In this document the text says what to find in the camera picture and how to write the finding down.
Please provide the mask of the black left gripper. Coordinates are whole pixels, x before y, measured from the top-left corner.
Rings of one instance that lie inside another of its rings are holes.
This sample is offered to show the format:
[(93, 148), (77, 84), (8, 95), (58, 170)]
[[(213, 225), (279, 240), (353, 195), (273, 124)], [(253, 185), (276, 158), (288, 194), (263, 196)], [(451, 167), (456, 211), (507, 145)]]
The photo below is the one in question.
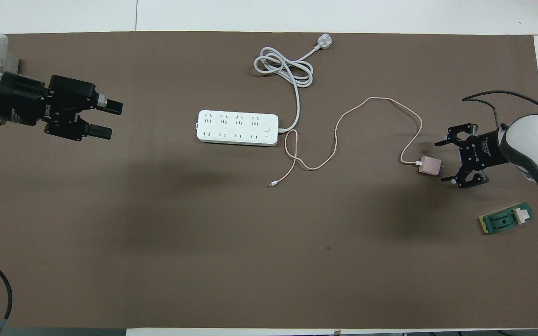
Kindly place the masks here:
[(96, 92), (94, 83), (53, 75), (48, 87), (39, 79), (11, 71), (0, 77), (0, 119), (35, 126), (45, 133), (80, 142), (85, 137), (110, 140), (111, 128), (89, 124), (78, 116), (87, 109), (122, 114), (122, 103)]

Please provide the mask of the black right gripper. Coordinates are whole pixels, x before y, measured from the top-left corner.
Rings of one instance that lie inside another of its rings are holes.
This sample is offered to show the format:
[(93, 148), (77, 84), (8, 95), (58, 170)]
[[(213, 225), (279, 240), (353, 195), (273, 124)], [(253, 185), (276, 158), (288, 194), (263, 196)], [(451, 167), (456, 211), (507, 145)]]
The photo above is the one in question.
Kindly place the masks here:
[[(508, 162), (499, 148), (499, 131), (476, 135), (477, 130), (478, 125), (473, 123), (453, 126), (448, 128), (444, 140), (435, 143), (436, 147), (452, 143), (459, 147), (460, 153), (460, 170), (453, 176), (440, 178), (440, 181), (469, 189), (489, 182), (483, 169)], [(462, 139), (461, 133), (467, 134), (467, 137)]]

